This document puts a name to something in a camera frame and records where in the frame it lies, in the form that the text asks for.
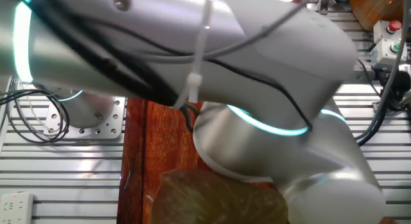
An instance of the black wire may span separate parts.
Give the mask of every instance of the black wire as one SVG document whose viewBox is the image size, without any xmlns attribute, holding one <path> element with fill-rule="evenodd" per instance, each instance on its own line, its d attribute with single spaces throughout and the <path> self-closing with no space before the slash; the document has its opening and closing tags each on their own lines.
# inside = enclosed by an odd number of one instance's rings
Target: black wire
<svg viewBox="0 0 411 224">
<path fill-rule="evenodd" d="M 12 90 L 13 88 L 15 89 L 15 87 L 16 87 L 16 85 L 15 85 L 15 83 L 14 83 L 14 80 L 12 80 L 12 83 L 10 84 L 9 90 Z M 58 111 L 58 113 L 59 113 L 59 115 L 60 115 L 60 130 L 59 130 L 59 132 L 56 134 L 56 136 L 54 136 L 53 138 L 50 138 L 50 139 L 45 139 L 45 138 L 41 137 L 39 134 L 37 134 L 36 131 L 33 130 L 33 128 L 30 126 L 30 124 L 28 124 L 26 118 L 25 118 L 24 115 L 22 114 L 21 107 L 20 107 L 20 104 L 19 104 L 19 103 L 16 103 L 16 109 L 17 109 L 17 112 L 18 112 L 21 120 L 23 121 L 23 123 L 24 123 L 24 125 L 27 127 L 27 129 L 28 129 L 35 137 L 39 138 L 41 141 L 35 141 L 35 140 L 32 140 L 32 139 L 29 139 L 29 138 L 27 138 L 26 136 L 24 136 L 24 135 L 20 132 L 20 130 L 17 129 L 17 127 L 16 127 L 16 125 L 14 124 L 13 119 L 12 119 L 12 115 L 11 115 L 11 111 L 10 111 L 10 106 L 9 106 L 9 104 L 7 104 L 7 105 L 6 105 L 6 113 L 7 113 L 8 120 L 9 120 L 9 122 L 10 122 L 10 125 L 12 126 L 13 130 L 15 131 L 15 133 L 17 133 L 17 135 L 19 135 L 20 137 L 22 137 L 24 140 L 26 140 L 26 141 L 28 141 L 28 142 L 34 142 L 34 143 L 37 143 L 37 144 L 47 144 L 47 143 L 54 143 L 54 142 L 60 141 L 60 140 L 62 140 L 62 139 L 66 136 L 66 134 L 67 134 L 67 131 L 68 131 L 68 128 L 69 128 L 69 124 L 70 124 L 70 119 L 69 119 L 69 114 L 68 114 L 66 108 L 63 106 L 63 104 L 61 104 L 61 103 L 57 100 L 56 97 L 50 96 L 50 94 L 49 94 L 48 92 L 44 91 L 44 90 L 32 89 L 31 92 L 25 92 L 25 93 L 18 93 L 18 92 L 17 92 L 16 95 L 15 95 L 13 98 L 8 99 L 8 101 L 11 102 L 11 101 L 17 100 L 17 99 L 19 99 L 19 98 L 21 98 L 21 97 L 23 97 L 23 96 L 31 95 L 31 94 L 38 94 L 38 93 L 43 94 L 44 96 L 46 96 L 46 97 L 50 100 L 50 102 L 56 107 L 56 109 L 57 109 L 57 111 Z"/>
<path fill-rule="evenodd" d="M 191 124 L 191 114 L 189 113 L 186 105 L 183 105 L 180 108 L 180 111 L 182 115 L 184 116 L 184 119 L 186 120 L 186 127 L 189 132 L 193 133 L 193 125 Z"/>
<path fill-rule="evenodd" d="M 61 16 L 71 22 L 71 24 L 78 30 L 84 32 L 89 39 L 95 41 L 103 49 L 108 51 L 112 56 L 117 58 L 122 64 L 133 71 L 136 75 L 147 82 L 154 91 L 155 96 L 159 98 L 163 105 L 172 106 L 178 98 L 178 95 L 171 89 L 171 87 L 159 76 L 146 62 L 142 61 L 136 56 L 130 56 L 107 42 L 107 39 L 98 32 L 98 30 L 85 26 L 79 17 L 74 14 L 59 0 L 48 0 L 54 7 L 58 7 Z"/>
<path fill-rule="evenodd" d="M 357 51 L 364 51 L 364 52 L 370 52 L 374 49 L 374 47 L 377 46 L 377 44 L 372 43 L 370 47 L 368 47 L 367 49 L 358 49 Z"/>
<path fill-rule="evenodd" d="M 0 93 L 0 96 L 10 96 L 12 94 L 18 93 L 18 92 L 31 92 L 33 89 L 19 89 L 19 90 L 13 90 L 10 92 L 5 92 L 5 93 Z"/>
<path fill-rule="evenodd" d="M 359 146 L 363 146 L 366 142 L 368 142 L 372 137 L 374 137 L 374 135 L 381 128 L 381 125 L 383 124 L 384 119 L 385 119 L 385 114 L 387 113 L 387 106 L 386 105 L 379 105 L 379 106 L 383 106 L 381 114 L 378 116 L 378 120 L 375 123 L 372 130 L 363 139 L 361 139 L 361 141 L 358 141 Z"/>
<path fill-rule="evenodd" d="M 163 50 L 163 51 L 169 52 L 169 53 L 171 53 L 171 54 L 173 54 L 173 55 L 178 55 L 178 56 L 191 55 L 191 53 L 185 53 L 185 52 L 177 51 L 177 50 L 174 50 L 174 49 L 172 49 L 172 48 L 169 48 L 169 47 L 163 46 L 163 45 L 161 45 L 161 44 L 158 44 L 158 43 L 156 43 L 156 42 L 154 42 L 154 41 L 152 41 L 152 40 L 150 40 L 150 39 L 148 39 L 148 38 L 145 38 L 145 37 L 143 37 L 143 36 L 141 36 L 141 35 L 136 34 L 136 33 L 133 32 L 133 31 L 130 31 L 130 30 L 126 29 L 126 28 L 123 28 L 123 27 L 118 26 L 118 25 L 115 25 L 115 24 L 111 24 L 111 23 L 109 23 L 109 22 L 101 21 L 101 20 L 99 20 L 99 19 L 93 19 L 93 18 L 90 18 L 90 17 L 82 17 L 82 16 L 79 16 L 79 15 L 77 15 L 77 17 L 81 17 L 81 19 L 84 20 L 84 21 L 93 22 L 93 23 L 95 23 L 95 24 L 100 24 L 100 25 L 103 25 L 103 26 L 107 26 L 107 27 L 112 28 L 112 29 L 114 29 L 114 30 L 118 30 L 118 31 L 120 31 L 120 32 L 126 33 L 127 35 L 130 35 L 130 36 L 132 36 L 132 37 L 134 37 L 134 38 L 140 39 L 140 40 L 142 40 L 143 42 L 146 42 L 146 43 L 148 43 L 148 44 L 151 44 L 151 45 L 153 45 L 154 47 L 157 47 L 157 48 L 159 48 L 159 49 L 161 49 L 161 50 Z M 287 99 L 288 99 L 288 100 L 291 102 L 291 104 L 294 106 L 294 108 L 296 109 L 296 111 L 298 112 L 298 114 L 301 116 L 301 118 L 302 118 L 302 119 L 304 120 L 304 122 L 306 123 L 309 131 L 312 130 L 312 127 L 313 127 L 313 126 L 312 126 L 310 120 L 304 115 L 304 112 L 303 112 L 303 111 L 301 110 L 301 108 L 298 106 L 297 102 L 296 102 L 296 101 L 294 100 L 294 98 L 290 95 L 290 93 L 289 93 L 280 83 L 278 83 L 278 82 L 275 81 L 274 79 L 271 79 L 271 78 L 269 78 L 269 77 L 267 77 L 267 76 L 264 76 L 264 75 L 258 74 L 258 73 L 247 73 L 247 72 L 250 72 L 250 71 L 246 71 L 246 70 L 243 70 L 243 69 L 238 69 L 238 68 L 236 68 L 236 67 L 233 67 L 233 66 L 231 66 L 231 65 L 229 65 L 229 64 L 226 64 L 226 63 L 224 63 L 224 62 L 222 62 L 222 61 L 219 61 L 219 60 L 212 59 L 212 60 L 208 60 L 208 62 L 211 62 L 211 63 L 213 63 L 213 64 L 216 64 L 216 65 L 219 65 L 219 66 L 221 66 L 221 67 L 224 67 L 224 68 L 226 68 L 227 70 L 229 70 L 229 71 L 231 71 L 231 72 L 233 72 L 233 73 L 235 73 L 235 74 L 238 74 L 238 75 L 240 75 L 240 76 L 243 76 L 243 77 L 246 77 L 246 78 L 248 78 L 248 79 L 257 81 L 257 82 L 259 82 L 259 83 L 264 83 L 265 85 L 271 86 L 271 87 L 279 90 L 281 93 L 283 93 L 283 94 L 287 97 Z"/>
<path fill-rule="evenodd" d="M 3 128 L 5 127 L 5 123 L 6 123 L 6 116 L 7 116 L 7 110 L 6 112 L 3 114 L 2 120 L 1 120 L 1 124 L 0 124 L 0 134 L 3 130 Z"/>
<path fill-rule="evenodd" d="M 190 111 L 194 114 L 195 117 L 198 117 L 200 115 L 200 112 L 197 110 L 197 108 L 194 105 L 190 103 L 185 103 L 184 106 L 190 109 Z"/>
<path fill-rule="evenodd" d="M 401 111 L 404 111 L 406 109 L 405 107 L 397 108 L 391 103 L 387 103 L 387 108 L 391 111 L 394 111 L 394 112 L 401 112 Z"/>
<path fill-rule="evenodd" d="M 76 30 L 71 29 L 71 32 L 66 31 L 62 24 L 65 21 L 63 18 L 55 18 L 58 13 L 45 13 L 44 8 L 41 5 L 36 5 L 35 0 L 31 3 L 26 3 L 28 7 L 36 14 L 36 16 L 49 28 L 51 31 L 57 35 L 65 44 L 67 44 L 74 52 L 76 52 L 80 57 L 82 57 L 88 64 L 92 65 L 97 71 L 102 75 L 106 76 L 108 79 L 116 82 L 118 85 L 123 86 L 126 90 L 133 92 L 134 94 L 152 100 L 156 103 L 160 103 L 157 98 L 152 97 L 152 91 L 147 86 L 143 85 L 137 80 L 132 79 L 129 75 L 118 71 L 116 64 L 109 59 L 101 57 L 90 47 L 81 43 L 78 39 L 73 36 Z"/>
<path fill-rule="evenodd" d="M 374 89 L 374 92 L 375 92 L 379 97 L 381 97 L 381 94 L 377 91 L 377 89 L 375 88 L 374 84 L 372 83 L 372 80 L 370 79 L 370 76 L 368 75 L 367 68 L 365 68 L 364 63 L 363 63 L 360 59 L 357 59 L 357 60 L 358 60 L 358 62 L 360 63 L 360 65 L 361 65 L 361 67 L 362 67 L 362 70 L 363 70 L 364 73 L 365 73 L 365 77 L 366 77 L 366 79 L 368 80 L 368 82 L 370 83 L 372 89 Z"/>
</svg>

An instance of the wooden surface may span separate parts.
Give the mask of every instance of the wooden surface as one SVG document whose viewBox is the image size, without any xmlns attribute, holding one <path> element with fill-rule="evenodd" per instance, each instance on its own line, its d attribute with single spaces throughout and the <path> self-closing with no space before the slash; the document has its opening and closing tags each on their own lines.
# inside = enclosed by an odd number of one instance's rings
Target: wooden surface
<svg viewBox="0 0 411 224">
<path fill-rule="evenodd" d="M 208 169 L 195 151 L 181 113 L 143 99 L 128 100 L 124 152 L 118 207 L 122 224 L 150 223 L 152 198 L 162 172 Z M 124 189 L 128 162 L 131 174 Z"/>
</svg>

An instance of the metal mounting plate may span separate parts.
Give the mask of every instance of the metal mounting plate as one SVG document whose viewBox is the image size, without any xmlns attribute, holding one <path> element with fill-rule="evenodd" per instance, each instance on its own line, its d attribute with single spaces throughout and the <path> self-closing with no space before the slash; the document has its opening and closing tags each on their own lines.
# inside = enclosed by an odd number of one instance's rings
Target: metal mounting plate
<svg viewBox="0 0 411 224">
<path fill-rule="evenodd" d="M 123 127 L 125 101 L 126 99 L 124 97 L 115 97 L 114 107 L 111 114 L 98 126 L 92 128 L 75 128 L 70 126 L 69 132 L 63 138 L 63 140 L 102 140 L 118 138 L 121 135 Z M 59 127 L 59 122 L 60 116 L 57 112 L 57 109 L 52 104 L 50 104 L 46 118 L 46 126 L 50 129 L 57 130 Z M 45 128 L 44 133 L 48 134 L 49 130 Z"/>
</svg>

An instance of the robotic arm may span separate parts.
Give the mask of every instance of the robotic arm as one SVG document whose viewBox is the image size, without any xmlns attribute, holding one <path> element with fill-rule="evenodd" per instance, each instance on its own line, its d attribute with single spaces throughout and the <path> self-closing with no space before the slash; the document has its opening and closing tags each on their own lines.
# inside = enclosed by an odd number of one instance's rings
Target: robotic arm
<svg viewBox="0 0 411 224">
<path fill-rule="evenodd" d="M 104 24 L 192 53 L 205 0 L 59 1 L 88 18 L 88 26 L 124 53 L 170 55 Z M 140 96 L 101 75 L 24 4 L 0 2 L 1 74 L 19 73 L 50 87 Z M 205 50 L 247 39 L 293 7 L 276 0 L 214 0 Z M 112 58 L 102 50 L 98 53 Z M 193 137 L 206 163 L 239 180 L 275 182 L 288 202 L 291 224 L 377 224 L 385 200 L 332 100 L 356 62 L 351 39 L 325 17 L 302 10 L 262 41 L 217 60 L 275 79 L 313 123 L 313 130 L 307 131 L 295 107 L 278 90 L 204 62 L 199 99 L 210 103 L 204 105 Z M 192 68 L 191 62 L 148 65 L 177 94 Z"/>
</svg>

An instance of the power strip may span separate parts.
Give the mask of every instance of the power strip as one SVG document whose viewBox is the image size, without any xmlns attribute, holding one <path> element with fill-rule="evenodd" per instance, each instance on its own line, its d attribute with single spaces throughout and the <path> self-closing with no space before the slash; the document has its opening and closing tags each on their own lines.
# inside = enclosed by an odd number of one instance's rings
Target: power strip
<svg viewBox="0 0 411 224">
<path fill-rule="evenodd" d="M 27 192 L 0 197 L 0 224 L 30 224 L 33 195 Z"/>
</svg>

